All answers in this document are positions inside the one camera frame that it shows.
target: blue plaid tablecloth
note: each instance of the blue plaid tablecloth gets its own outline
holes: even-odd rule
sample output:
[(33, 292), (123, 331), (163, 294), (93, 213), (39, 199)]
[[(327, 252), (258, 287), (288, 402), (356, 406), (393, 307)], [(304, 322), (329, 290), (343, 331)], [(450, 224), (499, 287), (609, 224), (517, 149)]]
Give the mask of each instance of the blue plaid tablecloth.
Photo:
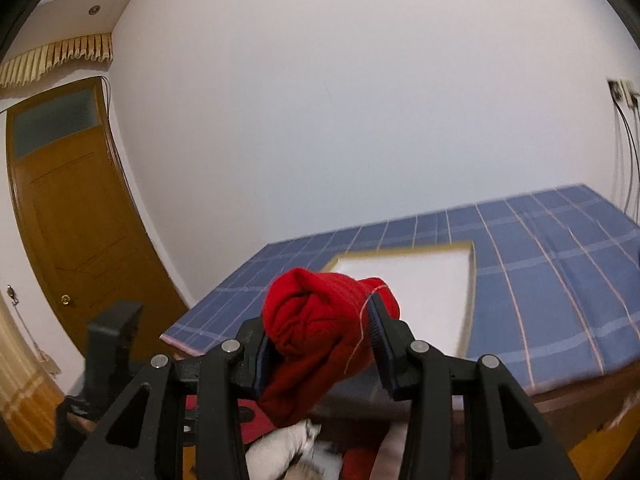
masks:
[(202, 354), (258, 316), (269, 284), (336, 254), (471, 240), (467, 356), (493, 353), (527, 391), (615, 371), (640, 357), (640, 228), (587, 186), (513, 196), (267, 245), (162, 339)]

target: frosted glass panel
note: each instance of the frosted glass panel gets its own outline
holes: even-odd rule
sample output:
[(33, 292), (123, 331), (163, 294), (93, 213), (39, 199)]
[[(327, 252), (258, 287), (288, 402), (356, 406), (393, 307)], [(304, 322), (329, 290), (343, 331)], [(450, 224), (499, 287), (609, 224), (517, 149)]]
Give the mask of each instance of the frosted glass panel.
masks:
[(14, 157), (100, 124), (94, 91), (84, 88), (29, 108), (14, 119)]

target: wooden door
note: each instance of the wooden door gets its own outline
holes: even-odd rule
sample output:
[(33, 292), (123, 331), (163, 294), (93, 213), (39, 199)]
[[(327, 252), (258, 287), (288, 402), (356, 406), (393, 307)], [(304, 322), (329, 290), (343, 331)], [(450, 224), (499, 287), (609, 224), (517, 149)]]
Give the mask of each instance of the wooden door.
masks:
[(22, 241), (79, 351), (85, 352), (90, 319), (117, 300), (134, 300), (144, 307), (132, 357), (169, 352), (158, 337), (186, 308), (131, 199), (100, 78), (10, 108), (6, 143)]

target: metal screw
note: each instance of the metal screw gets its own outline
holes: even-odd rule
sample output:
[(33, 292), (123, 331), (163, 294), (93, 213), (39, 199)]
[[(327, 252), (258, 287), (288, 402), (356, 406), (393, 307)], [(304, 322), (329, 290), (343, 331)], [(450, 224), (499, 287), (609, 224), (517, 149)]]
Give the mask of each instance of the metal screw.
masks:
[(411, 341), (409, 347), (417, 354), (424, 354), (429, 349), (429, 343), (416, 339), (415, 341)]
[(240, 349), (240, 343), (235, 339), (227, 339), (220, 345), (220, 348), (228, 354), (232, 354)]
[(154, 355), (151, 358), (151, 365), (153, 368), (162, 368), (169, 362), (169, 358), (164, 354)]
[(16, 306), (18, 303), (20, 303), (20, 300), (18, 300), (18, 296), (16, 295), (14, 288), (11, 285), (6, 286), (6, 294), (11, 300), (11, 304), (13, 306)]
[(482, 356), (482, 364), (487, 368), (497, 368), (500, 365), (500, 359), (495, 355), (488, 354)]

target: red beanie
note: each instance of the red beanie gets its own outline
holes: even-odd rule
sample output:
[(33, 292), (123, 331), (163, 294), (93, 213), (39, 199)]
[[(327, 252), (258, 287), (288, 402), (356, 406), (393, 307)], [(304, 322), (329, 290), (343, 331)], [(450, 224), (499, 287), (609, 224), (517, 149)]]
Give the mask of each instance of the red beanie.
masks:
[(371, 364), (363, 306), (373, 290), (398, 319), (398, 302), (379, 278), (356, 281), (334, 272), (292, 269), (273, 282), (262, 318), (284, 359), (258, 405), (276, 426), (299, 422), (335, 383)]

